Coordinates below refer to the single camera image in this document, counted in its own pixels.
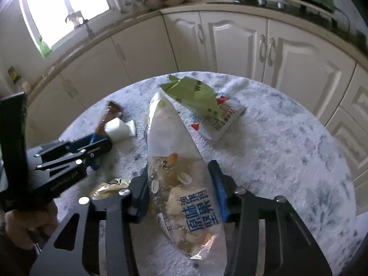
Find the drawer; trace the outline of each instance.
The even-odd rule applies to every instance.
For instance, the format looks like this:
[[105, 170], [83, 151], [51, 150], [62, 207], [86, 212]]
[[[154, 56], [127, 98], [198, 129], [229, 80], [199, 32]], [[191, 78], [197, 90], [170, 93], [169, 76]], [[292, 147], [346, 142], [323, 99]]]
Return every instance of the drawer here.
[[354, 181], [356, 215], [368, 211], [368, 171], [365, 171]]
[[354, 180], [368, 169], [368, 134], [341, 107], [337, 108], [326, 129], [340, 143]]
[[341, 107], [368, 133], [368, 72], [359, 64], [356, 65]]

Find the green snack bag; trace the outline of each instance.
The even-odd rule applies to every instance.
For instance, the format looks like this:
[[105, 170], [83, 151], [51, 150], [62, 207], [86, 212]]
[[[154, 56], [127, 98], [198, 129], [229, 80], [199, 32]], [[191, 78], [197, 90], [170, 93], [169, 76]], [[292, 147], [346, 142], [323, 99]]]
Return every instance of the green snack bag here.
[[216, 94], [211, 87], [187, 76], [179, 79], [170, 75], [169, 80], [170, 83], [160, 85], [168, 96], [194, 113], [222, 120], [222, 111], [217, 105]]

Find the kitchen counter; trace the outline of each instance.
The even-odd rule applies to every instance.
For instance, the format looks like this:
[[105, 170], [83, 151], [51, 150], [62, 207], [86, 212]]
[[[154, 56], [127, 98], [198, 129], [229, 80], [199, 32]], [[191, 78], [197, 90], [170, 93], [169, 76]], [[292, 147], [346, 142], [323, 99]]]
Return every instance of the kitchen counter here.
[[[67, 67], [73, 60], [78, 58], [80, 55], [85, 53], [87, 50], [97, 45], [101, 41], [111, 37], [112, 35], [129, 28], [133, 25], [141, 23], [145, 20], [153, 18], [155, 16], [160, 16], [165, 13], [175, 13], [175, 12], [186, 12], [186, 11], [229, 11], [229, 12], [239, 12], [252, 14], [256, 16], [267, 17], [270, 19], [279, 20], [281, 22], [294, 25], [303, 30], [311, 32], [321, 38], [331, 42], [336, 47], [339, 47], [345, 53], [354, 58], [359, 64], [361, 64], [366, 70], [368, 70], [368, 58], [364, 55], [356, 46], [351, 42], [347, 42], [346, 38], [343, 39], [337, 34], [331, 32], [329, 29], [316, 25], [315, 23], [308, 21], [306, 19], [297, 17], [295, 15], [284, 13], [282, 11], [276, 11], [269, 8], [262, 8], [256, 6], [246, 6], [246, 5], [236, 5], [229, 3], [232, 0], [201, 0], [197, 3], [183, 4], [176, 7], [163, 8], [160, 10], [152, 11], [140, 15], [136, 18], [124, 20], [122, 22], [117, 22], [116, 24], [110, 25], [105, 31], [101, 32], [97, 37], [89, 40], [86, 43], [82, 43], [81, 46], [75, 48], [71, 52], [63, 56], [59, 61], [54, 63], [49, 67], [40, 78], [40, 81], [33, 88], [32, 92], [28, 96], [29, 104], [32, 103], [34, 98], [42, 91], [45, 86], [51, 82], [51, 80], [60, 73], [65, 67]], [[345, 33], [339, 32], [341, 36], [345, 37]]]
[[[362, 238], [356, 233], [349, 168], [328, 131], [300, 104], [265, 84], [208, 72], [175, 75], [202, 80], [218, 94], [247, 106], [216, 144], [189, 129], [204, 161], [216, 159], [225, 174], [257, 196], [286, 196], [321, 247], [333, 274], [338, 275]], [[137, 127], [137, 137], [120, 142], [104, 155], [100, 170], [88, 170], [85, 180], [56, 199], [59, 219], [99, 183], [140, 174], [147, 163], [145, 116], [159, 84], [165, 82], [167, 76], [160, 76], [118, 90], [87, 109], [61, 135], [63, 140], [78, 139], [93, 132], [109, 100], [122, 105], [123, 120], [133, 119]], [[178, 103], [174, 105], [187, 127], [199, 121]], [[151, 214], [131, 228], [141, 275], [199, 275], [192, 262], [170, 245]]]

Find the silver bolt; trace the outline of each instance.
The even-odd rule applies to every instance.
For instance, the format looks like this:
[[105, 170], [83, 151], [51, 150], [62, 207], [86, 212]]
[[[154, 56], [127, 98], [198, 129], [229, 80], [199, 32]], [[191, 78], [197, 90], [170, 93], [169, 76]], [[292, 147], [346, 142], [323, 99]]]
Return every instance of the silver bolt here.
[[244, 195], [246, 192], [247, 192], [247, 189], [243, 187], [237, 187], [235, 189], [235, 194], [238, 194], [238, 195]]
[[87, 204], [89, 202], [89, 198], [87, 196], [80, 197], [78, 200], [79, 204]]
[[284, 204], [284, 203], [286, 203], [288, 201], [286, 199], [286, 197], [285, 196], [282, 196], [282, 195], [277, 195], [275, 197], [275, 199], [276, 199], [277, 202], [280, 202], [281, 204]]
[[127, 196], [129, 194], [130, 194], [130, 190], [129, 189], [121, 189], [119, 191], [119, 195], [121, 195], [121, 196]]

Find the transparent plastic bag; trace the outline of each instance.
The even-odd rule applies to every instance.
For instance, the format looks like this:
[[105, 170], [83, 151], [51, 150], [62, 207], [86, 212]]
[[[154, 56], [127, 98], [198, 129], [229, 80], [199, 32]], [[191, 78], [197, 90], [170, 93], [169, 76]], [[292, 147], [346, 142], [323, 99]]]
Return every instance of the transparent plastic bag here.
[[148, 120], [148, 178], [161, 229], [179, 251], [198, 261], [201, 273], [223, 275], [223, 224], [201, 154], [162, 93], [152, 98]]

